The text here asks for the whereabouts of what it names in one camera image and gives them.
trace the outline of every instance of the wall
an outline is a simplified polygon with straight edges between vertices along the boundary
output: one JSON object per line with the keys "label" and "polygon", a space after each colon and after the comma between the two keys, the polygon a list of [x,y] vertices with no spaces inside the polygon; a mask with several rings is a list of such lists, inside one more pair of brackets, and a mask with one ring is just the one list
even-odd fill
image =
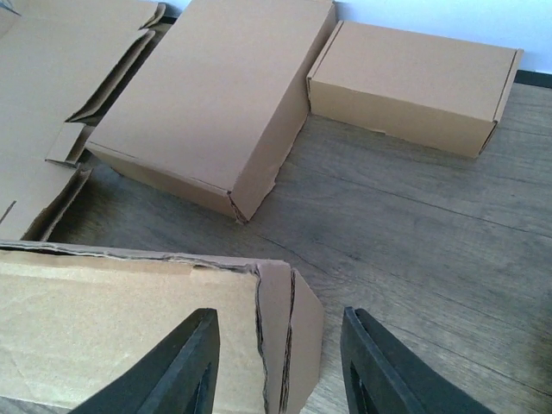
{"label": "wall", "polygon": [[[168,1],[174,16],[190,2]],[[552,73],[552,0],[348,0],[337,4],[343,20],[522,48],[522,69]]]}

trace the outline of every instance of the brown cardboard box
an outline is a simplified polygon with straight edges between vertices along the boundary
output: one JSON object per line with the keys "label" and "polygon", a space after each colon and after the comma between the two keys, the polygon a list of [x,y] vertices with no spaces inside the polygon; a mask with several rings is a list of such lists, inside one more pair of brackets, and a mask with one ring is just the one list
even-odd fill
{"label": "brown cardboard box", "polygon": [[147,28],[165,6],[137,0],[0,4],[0,237],[17,240],[34,237],[51,219],[46,213],[62,211],[82,186],[74,164],[90,134],[84,120],[151,41]]}
{"label": "brown cardboard box", "polygon": [[201,307],[221,332],[215,413],[299,413],[318,382],[323,308],[282,261],[0,242],[0,292],[4,397],[72,408]]}
{"label": "brown cardboard box", "polygon": [[309,76],[313,114],[476,157],[523,51],[339,22]]}
{"label": "brown cardboard box", "polygon": [[246,222],[309,111],[325,0],[192,0],[87,143],[118,172]]}

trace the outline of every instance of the corrugated cardboard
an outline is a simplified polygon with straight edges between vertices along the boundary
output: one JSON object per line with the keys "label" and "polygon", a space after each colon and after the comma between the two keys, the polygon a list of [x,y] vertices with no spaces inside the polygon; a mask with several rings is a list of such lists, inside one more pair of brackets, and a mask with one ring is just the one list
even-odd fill
{"label": "corrugated cardboard", "polygon": [[36,231],[37,221],[45,223],[46,210],[72,199],[65,195],[78,188],[72,185],[78,170],[69,165],[90,134],[84,120],[152,39],[147,28],[164,6],[136,0],[0,4],[0,237],[22,239]]}
{"label": "corrugated cardboard", "polygon": [[215,413],[299,413],[318,381],[323,308],[282,261],[0,242],[0,292],[4,397],[74,407],[200,307],[221,331]]}
{"label": "corrugated cardboard", "polygon": [[309,76],[313,114],[476,157],[523,51],[339,22]]}
{"label": "corrugated cardboard", "polygon": [[309,111],[336,25],[313,0],[193,0],[87,142],[118,172],[246,222]]}

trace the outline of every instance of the small cardboard box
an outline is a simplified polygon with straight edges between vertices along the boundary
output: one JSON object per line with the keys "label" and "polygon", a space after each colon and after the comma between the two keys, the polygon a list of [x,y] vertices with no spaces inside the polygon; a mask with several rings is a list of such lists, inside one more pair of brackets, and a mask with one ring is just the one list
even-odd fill
{"label": "small cardboard box", "polygon": [[0,292],[4,397],[73,408],[202,307],[221,334],[215,413],[296,414],[318,382],[323,308],[282,261],[8,241]]}
{"label": "small cardboard box", "polygon": [[313,114],[476,157],[523,51],[339,22],[308,75]]}
{"label": "small cardboard box", "polygon": [[0,0],[1,238],[49,235],[52,215],[85,181],[75,168],[91,131],[85,119],[153,39],[148,28],[164,9],[137,0]]}
{"label": "small cardboard box", "polygon": [[326,0],[192,0],[87,148],[132,179],[248,221],[309,112]]}

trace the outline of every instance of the wooden floor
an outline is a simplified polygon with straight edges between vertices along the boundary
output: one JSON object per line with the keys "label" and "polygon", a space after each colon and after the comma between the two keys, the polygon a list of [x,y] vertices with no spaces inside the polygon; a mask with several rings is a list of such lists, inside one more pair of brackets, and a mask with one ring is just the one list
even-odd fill
{"label": "wooden floor", "polygon": [[311,116],[246,226],[100,165],[52,239],[292,263],[326,309],[306,413],[348,412],[346,305],[497,413],[552,412],[552,90],[514,85],[476,161]]}

